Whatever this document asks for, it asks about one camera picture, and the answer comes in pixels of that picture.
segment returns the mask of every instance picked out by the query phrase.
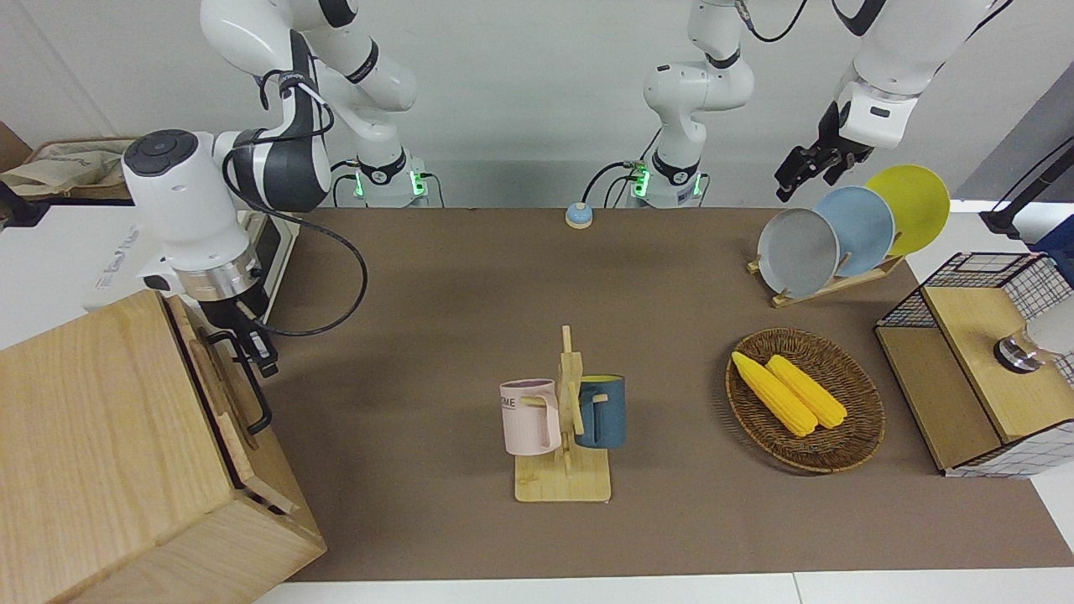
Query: brown tablecloth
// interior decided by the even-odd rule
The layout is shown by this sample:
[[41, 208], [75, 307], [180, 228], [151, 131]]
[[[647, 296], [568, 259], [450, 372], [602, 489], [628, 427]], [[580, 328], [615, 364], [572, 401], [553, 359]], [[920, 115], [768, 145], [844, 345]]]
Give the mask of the brown tablecloth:
[[[296, 580], [1058, 566], [1074, 562], [1029, 481], [943, 478], [873, 335], [915, 282], [783, 310], [744, 270], [763, 210], [325, 210], [369, 263], [338, 329], [277, 339], [266, 391], [329, 552]], [[357, 264], [299, 238], [272, 323], [334, 318]], [[626, 376], [629, 436], [607, 504], [521, 504], [497, 385], [554, 377], [569, 323], [590, 373]], [[887, 436], [862, 468], [796, 475], [726, 409], [734, 344], [790, 326], [854, 356]]]

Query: white wall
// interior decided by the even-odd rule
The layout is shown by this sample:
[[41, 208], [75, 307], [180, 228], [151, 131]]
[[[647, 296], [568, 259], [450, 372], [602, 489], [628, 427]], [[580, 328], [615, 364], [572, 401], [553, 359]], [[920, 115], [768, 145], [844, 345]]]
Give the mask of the white wall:
[[[956, 197], [999, 199], [1008, 191], [1033, 164], [1074, 135], [1074, 103], [1071, 99], [1074, 99], [1074, 63], [977, 167], [956, 192]], [[1040, 170], [1046, 170], [1054, 160], [1055, 157], [1042, 164]], [[1025, 187], [1024, 183], [1015, 189], [1012, 197], [1017, 196]], [[1074, 200], [1074, 170], [1060, 176], [1039, 199]]]
[[[797, 3], [754, 0], [751, 10], [771, 34]], [[360, 18], [420, 78], [419, 103], [400, 123], [406, 144], [444, 173], [449, 202], [563, 205], [596, 168], [648, 142], [658, 123], [641, 81], [658, 63], [699, 58], [688, 11], [685, 0], [364, 0]], [[0, 0], [0, 119], [31, 145], [277, 121], [251, 80], [202, 39], [197, 0]], [[1015, 2], [948, 62], [902, 146], [844, 182], [917, 162], [958, 188], [1071, 63], [1072, 21], [1069, 0]], [[775, 203], [772, 172], [814, 140], [856, 46], [826, 0], [810, 2], [779, 44], [743, 41], [757, 91], [746, 107], [703, 118], [710, 202]], [[331, 139], [342, 155], [346, 135]], [[813, 183], [796, 201], [826, 190]]]

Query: gray plate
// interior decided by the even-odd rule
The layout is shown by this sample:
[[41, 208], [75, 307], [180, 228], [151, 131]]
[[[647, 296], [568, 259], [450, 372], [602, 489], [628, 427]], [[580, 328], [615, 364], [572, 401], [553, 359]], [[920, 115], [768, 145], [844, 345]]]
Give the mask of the gray plate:
[[812, 210], [794, 207], [765, 226], [757, 243], [760, 275], [768, 287], [788, 298], [807, 298], [831, 281], [839, 265], [839, 239], [828, 220]]

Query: yellow corn cob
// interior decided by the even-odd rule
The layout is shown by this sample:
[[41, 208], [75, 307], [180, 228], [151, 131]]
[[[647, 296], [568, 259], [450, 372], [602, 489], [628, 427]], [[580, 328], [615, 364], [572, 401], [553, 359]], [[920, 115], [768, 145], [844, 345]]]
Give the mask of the yellow corn cob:
[[768, 360], [768, 364], [765, 366], [792, 392], [798, 394], [801, 402], [806, 403], [806, 406], [821, 421], [821, 426], [834, 428], [846, 419], [846, 407], [808, 373], [795, 366], [786, 358], [775, 355]]
[[792, 434], [802, 437], [816, 430], [813, 412], [767, 369], [741, 353], [731, 353], [731, 359], [750, 389]]

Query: mug rack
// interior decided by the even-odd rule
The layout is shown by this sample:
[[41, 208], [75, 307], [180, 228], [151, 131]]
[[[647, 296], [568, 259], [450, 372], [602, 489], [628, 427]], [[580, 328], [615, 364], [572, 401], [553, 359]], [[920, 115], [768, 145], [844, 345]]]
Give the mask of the mug rack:
[[578, 394], [582, 386], [582, 354], [570, 341], [570, 326], [563, 326], [563, 353], [556, 379], [560, 432], [563, 444], [554, 451], [514, 458], [514, 499], [523, 503], [611, 499], [611, 471], [607, 449], [575, 444], [584, 434]]
[[[891, 241], [891, 245], [895, 245], [895, 243], [899, 241], [900, 236], [902, 236], [901, 232], [895, 233], [895, 239]], [[843, 258], [839, 261], [839, 265], [836, 267], [837, 273], [839, 272], [840, 269], [843, 268], [844, 264], [846, 264], [847, 260], [851, 259], [851, 256], [852, 256], [851, 253], [846, 253], [843, 255]], [[819, 291], [817, 291], [812, 296], [807, 296], [803, 298], [789, 298], [787, 296], [787, 290], [784, 289], [783, 291], [777, 292], [775, 296], [772, 297], [772, 306], [775, 308], [783, 308], [784, 306], [790, 306], [792, 304], [797, 304], [799, 302], [804, 302], [807, 300], [813, 300], [814, 298], [819, 298], [822, 296], [834, 293], [837, 291], [841, 291], [848, 287], [854, 287], [856, 285], [861, 285], [863, 283], [869, 283], [871, 281], [876, 281], [879, 278], [886, 277], [887, 275], [891, 274], [891, 271], [894, 271], [899, 264], [901, 264], [902, 261], [905, 260], [905, 258], [906, 258], [905, 256], [888, 256], [887, 258], [884, 259], [883, 262], [881, 262], [874, 269], [872, 269], [867, 273], [855, 275], [853, 277], [833, 276], [831, 277], [831, 281], [829, 281], [827, 285], [825, 285], [823, 288], [821, 288]], [[760, 273], [759, 254], [757, 255], [756, 258], [753, 259], [752, 262], [746, 263], [745, 270], [751, 275]]]

